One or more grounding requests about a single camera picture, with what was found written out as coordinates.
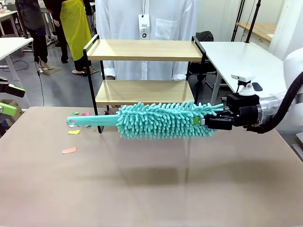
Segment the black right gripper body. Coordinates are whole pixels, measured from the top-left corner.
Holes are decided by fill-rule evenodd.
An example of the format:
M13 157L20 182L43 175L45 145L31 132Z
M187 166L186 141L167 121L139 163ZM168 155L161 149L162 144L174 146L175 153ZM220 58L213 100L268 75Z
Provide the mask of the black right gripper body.
M232 126L241 127L253 125L258 120L258 107L250 106L229 106L229 121L225 124L225 128Z

